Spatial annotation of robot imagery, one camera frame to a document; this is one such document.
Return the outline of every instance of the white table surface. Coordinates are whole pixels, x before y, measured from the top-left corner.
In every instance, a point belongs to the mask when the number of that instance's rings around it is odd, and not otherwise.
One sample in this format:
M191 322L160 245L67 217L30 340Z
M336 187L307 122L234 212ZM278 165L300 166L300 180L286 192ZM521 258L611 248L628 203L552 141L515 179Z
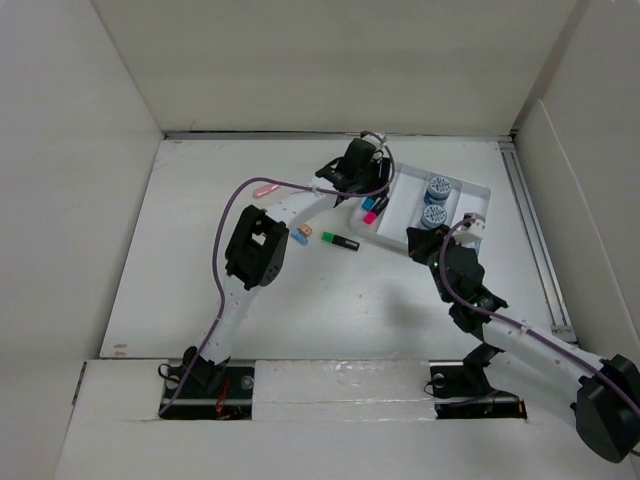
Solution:
M306 183L343 154L349 141L164 141L101 356L181 357L217 310L211 250L231 192L257 175ZM480 251L485 285L513 306L513 315L548 328L550 313L498 144L390 137L389 145L399 162L491 189ZM266 206L287 195L281 189L255 201L252 189L236 202L223 246L247 204ZM307 246L289 242L280 276L256 298L240 326L235 358L461 358L478 344L453 324L426 267L349 230L353 206L353 200L345 202L310 221L314 235ZM361 241L360 251L321 242L323 231Z
M89 362L57 480L635 479L531 405L529 421L433 420L416 361L258 362L269 409L236 422L158 419L157 364Z

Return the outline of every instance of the white wall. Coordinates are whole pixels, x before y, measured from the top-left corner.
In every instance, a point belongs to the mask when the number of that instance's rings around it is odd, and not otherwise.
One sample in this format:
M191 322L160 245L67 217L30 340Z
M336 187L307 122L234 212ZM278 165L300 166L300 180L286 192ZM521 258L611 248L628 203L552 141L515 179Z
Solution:
M594 0L516 138L583 346L640 364L640 2Z
M161 134L88 0L0 1L0 65L0 357L93 357Z
M165 130L506 134L576 0L93 0Z

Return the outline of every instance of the small object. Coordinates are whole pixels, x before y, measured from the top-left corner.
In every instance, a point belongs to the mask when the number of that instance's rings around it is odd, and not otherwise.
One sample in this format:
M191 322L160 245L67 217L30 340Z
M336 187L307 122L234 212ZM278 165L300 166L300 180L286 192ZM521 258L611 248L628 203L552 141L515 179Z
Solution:
M364 202L362 202L362 209L366 212L370 212L373 206L376 203L376 199L372 197L368 197Z
M443 206L451 193L451 182L446 177L433 177L424 194L424 203L427 205Z
M280 185L276 185L275 183L267 183L266 185L258 187L253 191L253 198L262 198L265 195L269 195L271 192L275 192L279 188Z
M367 225L371 225L373 222L375 222L376 218L378 218L378 215L380 215L382 211L387 208L388 204L389 197L384 197L383 199L378 200L371 211L365 215L364 223L366 223Z
M311 234L313 233L313 230L311 229L311 227L306 223L303 223L300 227L298 227L298 230L305 237L310 237Z
M420 217L420 223L427 230L439 227L447 221L447 211L440 205L427 205Z
M300 242L302 245L306 245L307 243L309 243L309 240L307 240L307 237L305 237L300 230L296 230L291 234L291 236L295 238L298 242Z
M465 213L464 218L473 218L473 223L463 225L462 228L453 235L453 238L463 245L482 240L486 228L486 219L479 213Z
M353 240L349 240L348 238L344 238L330 232L324 232L322 234L322 240L333 245L338 245L339 247L353 250L354 252L357 252L358 248L360 248L360 244L358 242L354 242Z

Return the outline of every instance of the black mount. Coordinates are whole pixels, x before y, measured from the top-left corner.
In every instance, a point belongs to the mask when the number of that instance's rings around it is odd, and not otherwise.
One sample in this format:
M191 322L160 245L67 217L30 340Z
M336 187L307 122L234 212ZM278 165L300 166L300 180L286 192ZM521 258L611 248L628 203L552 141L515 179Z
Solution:
M280 273L289 229L264 210L249 205L240 215L225 251L227 274L238 277L244 288L266 287Z
M316 177L329 180L333 188L339 192L374 192L387 184L391 173L391 160L386 157L379 161L374 160L376 152L375 145L355 138L345 154L318 170ZM386 195L387 191L381 192L378 196ZM344 200L345 197L338 196L336 206Z
M616 355L602 364L600 372L639 405L640 373L633 362ZM578 435L602 458L620 463L640 442L640 417L597 377L583 377L580 383L577 401L571 405Z

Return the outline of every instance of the blue cylinder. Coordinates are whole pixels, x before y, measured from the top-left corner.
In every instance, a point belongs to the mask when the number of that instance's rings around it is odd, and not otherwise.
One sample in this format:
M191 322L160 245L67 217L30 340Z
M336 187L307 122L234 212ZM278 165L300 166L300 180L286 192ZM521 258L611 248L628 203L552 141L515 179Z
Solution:
M433 177L429 181L427 191L424 194L424 203L427 205L443 206L451 193L451 182L446 177Z
M420 223L427 230L439 227L447 221L447 211L440 205L427 205L420 216Z

